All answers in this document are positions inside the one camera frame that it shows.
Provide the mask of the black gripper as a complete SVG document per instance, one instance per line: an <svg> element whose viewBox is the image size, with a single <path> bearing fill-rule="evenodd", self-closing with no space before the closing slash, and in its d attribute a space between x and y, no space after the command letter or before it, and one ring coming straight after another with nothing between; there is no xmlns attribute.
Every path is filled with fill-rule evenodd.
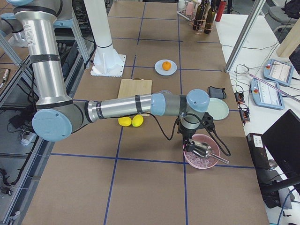
<svg viewBox="0 0 300 225"><path fill-rule="evenodd" d="M186 152L193 151L195 142L191 139L199 129L206 130L210 136L215 131L213 117L208 112L205 112L201 118L200 115L187 113L185 117L180 119L178 133L182 134L183 149L186 149Z"/></svg>

